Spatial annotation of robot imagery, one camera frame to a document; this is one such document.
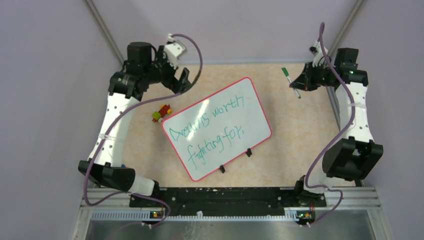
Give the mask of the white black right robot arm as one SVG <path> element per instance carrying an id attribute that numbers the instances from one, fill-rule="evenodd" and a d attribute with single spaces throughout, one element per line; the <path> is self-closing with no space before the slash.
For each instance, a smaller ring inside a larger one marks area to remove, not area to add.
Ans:
<path id="1" fill-rule="evenodd" d="M 342 181 L 364 180 L 384 153 L 383 146 L 374 141 L 370 131 L 366 106 L 369 79 L 365 70 L 358 69 L 358 49 L 339 48 L 332 68 L 317 46 L 309 50 L 313 61 L 304 65 L 290 87 L 305 92 L 333 87 L 340 132 L 299 180 L 303 186 L 293 192 L 293 200 L 299 206 L 307 206 L 315 195 Z"/>

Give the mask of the pink framed whiteboard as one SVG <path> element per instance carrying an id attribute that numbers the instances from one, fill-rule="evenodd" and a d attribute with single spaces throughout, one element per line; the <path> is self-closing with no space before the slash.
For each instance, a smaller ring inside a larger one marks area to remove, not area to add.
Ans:
<path id="1" fill-rule="evenodd" d="M 272 136 L 251 78 L 242 78 L 161 124 L 189 178 L 200 181 Z"/>

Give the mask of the green marker cap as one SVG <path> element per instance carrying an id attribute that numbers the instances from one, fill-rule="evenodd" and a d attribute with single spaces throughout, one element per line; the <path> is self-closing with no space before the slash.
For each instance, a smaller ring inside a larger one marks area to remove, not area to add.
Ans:
<path id="1" fill-rule="evenodd" d="M 282 67 L 281 70 L 282 70 L 282 72 L 283 72 L 283 74 L 285 75 L 286 78 L 290 77 L 289 72 L 287 71 L 287 69 L 285 67 Z"/>

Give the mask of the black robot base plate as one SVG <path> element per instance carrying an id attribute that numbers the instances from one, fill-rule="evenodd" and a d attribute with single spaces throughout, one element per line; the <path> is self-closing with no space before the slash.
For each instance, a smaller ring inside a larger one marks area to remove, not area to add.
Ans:
<path id="1" fill-rule="evenodd" d="M 132 195 L 131 208 L 166 210 L 170 216 L 188 217 L 202 212 L 206 217 L 283 216 L 288 208 L 326 207 L 323 194 L 301 195 L 292 187 L 168 187 L 153 193 L 159 202 Z"/>

